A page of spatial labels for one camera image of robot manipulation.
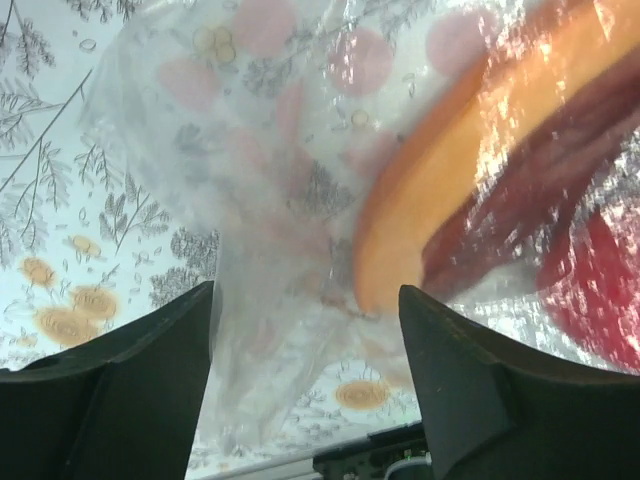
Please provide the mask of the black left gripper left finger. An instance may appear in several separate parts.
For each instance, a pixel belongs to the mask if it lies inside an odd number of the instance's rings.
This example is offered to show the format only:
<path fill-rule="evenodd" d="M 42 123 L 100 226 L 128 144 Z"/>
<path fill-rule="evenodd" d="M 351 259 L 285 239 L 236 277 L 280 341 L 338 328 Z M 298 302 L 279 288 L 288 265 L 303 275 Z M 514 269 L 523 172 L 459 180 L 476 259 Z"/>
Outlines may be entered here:
<path fill-rule="evenodd" d="M 182 479 L 215 336 L 211 281 L 125 326 L 1 371 L 4 479 Z"/>

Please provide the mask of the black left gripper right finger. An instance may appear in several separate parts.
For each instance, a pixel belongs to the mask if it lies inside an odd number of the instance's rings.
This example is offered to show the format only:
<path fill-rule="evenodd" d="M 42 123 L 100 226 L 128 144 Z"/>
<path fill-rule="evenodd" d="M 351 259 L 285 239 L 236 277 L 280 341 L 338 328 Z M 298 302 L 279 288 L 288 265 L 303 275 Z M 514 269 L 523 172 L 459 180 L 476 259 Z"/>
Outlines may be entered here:
<path fill-rule="evenodd" d="M 476 324 L 421 290 L 399 319 L 438 479 L 635 479 L 639 380 Z"/>

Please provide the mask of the red fake tomato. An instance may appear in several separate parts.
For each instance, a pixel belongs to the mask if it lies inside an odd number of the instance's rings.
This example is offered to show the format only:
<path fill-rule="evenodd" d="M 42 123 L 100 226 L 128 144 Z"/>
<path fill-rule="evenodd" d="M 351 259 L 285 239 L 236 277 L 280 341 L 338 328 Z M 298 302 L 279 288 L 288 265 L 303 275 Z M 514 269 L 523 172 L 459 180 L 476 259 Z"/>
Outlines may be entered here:
<path fill-rule="evenodd" d="M 639 369 L 639 217 L 601 213 L 552 244 L 536 286 L 551 319 L 585 349 Z"/>

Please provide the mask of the clear zip top bag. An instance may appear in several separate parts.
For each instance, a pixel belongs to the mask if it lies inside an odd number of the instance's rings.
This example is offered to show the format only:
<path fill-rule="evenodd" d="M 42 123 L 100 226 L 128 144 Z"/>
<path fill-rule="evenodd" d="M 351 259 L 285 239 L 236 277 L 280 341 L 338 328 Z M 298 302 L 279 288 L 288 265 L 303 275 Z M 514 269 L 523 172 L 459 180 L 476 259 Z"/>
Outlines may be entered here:
<path fill-rule="evenodd" d="M 353 289 L 357 221 L 381 171 L 491 32 L 539 1 L 150 1 L 105 50 L 82 120 L 162 208 L 216 233 L 213 369 L 199 429 L 224 451 L 272 437 L 345 352 L 410 383 L 398 310 Z M 441 301 L 537 349 L 618 367 L 551 319 L 555 240 L 639 217 L 639 126 L 568 223 Z"/>

